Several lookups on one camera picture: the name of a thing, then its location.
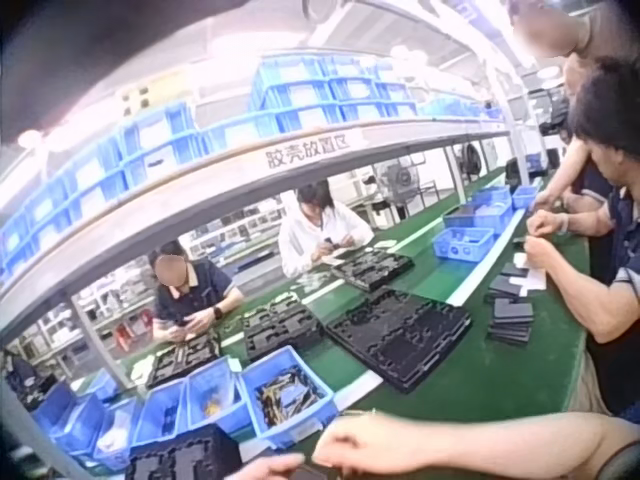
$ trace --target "background worker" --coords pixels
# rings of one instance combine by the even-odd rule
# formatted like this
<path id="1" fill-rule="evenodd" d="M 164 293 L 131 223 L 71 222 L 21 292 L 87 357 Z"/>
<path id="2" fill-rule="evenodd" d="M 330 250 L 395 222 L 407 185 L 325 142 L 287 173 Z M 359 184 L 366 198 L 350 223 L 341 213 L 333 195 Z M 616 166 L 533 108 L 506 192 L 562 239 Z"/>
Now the background worker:
<path id="1" fill-rule="evenodd" d="M 153 336 L 182 342 L 206 331 L 244 301 L 231 278 L 210 260 L 191 261 L 173 240 L 148 255 L 158 278 Z"/>
<path id="2" fill-rule="evenodd" d="M 296 196 L 299 208 L 283 220 L 278 237 L 287 277 L 308 272 L 337 248 L 358 248 L 373 239 L 367 222 L 333 200 L 327 180 L 299 188 Z"/>

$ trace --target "black hair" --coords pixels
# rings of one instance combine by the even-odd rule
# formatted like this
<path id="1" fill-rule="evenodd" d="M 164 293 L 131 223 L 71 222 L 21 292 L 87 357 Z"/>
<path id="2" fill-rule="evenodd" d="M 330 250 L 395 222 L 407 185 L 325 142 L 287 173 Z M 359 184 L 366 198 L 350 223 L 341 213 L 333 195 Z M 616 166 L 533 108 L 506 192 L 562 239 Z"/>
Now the black hair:
<path id="1" fill-rule="evenodd" d="M 640 65 L 601 58 L 569 114 L 574 134 L 640 159 Z"/>
<path id="2" fill-rule="evenodd" d="M 300 187 L 297 191 L 297 197 L 298 202 L 315 205 L 323 210 L 327 207 L 334 208 L 328 180 L 320 180 L 319 182 Z"/>
<path id="3" fill-rule="evenodd" d="M 187 258 L 187 251 L 180 245 L 178 240 L 171 240 L 158 248 L 154 248 L 147 254 L 147 260 L 149 260 L 151 268 L 156 268 L 156 262 L 162 255 L 176 255 Z"/>

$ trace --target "black plastic tray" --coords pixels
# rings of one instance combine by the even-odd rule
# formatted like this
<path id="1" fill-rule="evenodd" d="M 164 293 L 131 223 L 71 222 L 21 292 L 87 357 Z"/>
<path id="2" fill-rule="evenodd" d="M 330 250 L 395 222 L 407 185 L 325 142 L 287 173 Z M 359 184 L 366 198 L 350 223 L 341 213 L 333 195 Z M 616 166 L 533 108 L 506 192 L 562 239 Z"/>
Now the black plastic tray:
<path id="1" fill-rule="evenodd" d="M 215 424 L 131 451 L 126 480 L 222 480 L 242 467 L 235 440 Z"/>
<path id="2" fill-rule="evenodd" d="M 147 380 L 147 388 L 155 388 L 189 375 L 219 357 L 220 338 L 215 330 L 209 329 L 188 342 L 174 345 L 158 355 Z"/>
<path id="3" fill-rule="evenodd" d="M 373 292 L 413 267 L 409 257 L 384 250 L 363 251 L 331 272 L 345 282 L 365 292 Z"/>
<path id="4" fill-rule="evenodd" d="M 462 308 L 384 289 L 325 328 L 336 343 L 409 393 L 470 326 L 471 317 Z"/>
<path id="5" fill-rule="evenodd" d="M 259 309 L 243 321 L 244 341 L 249 360 L 254 361 L 285 345 L 304 349 L 322 337 L 322 325 L 307 307 L 297 300 Z"/>

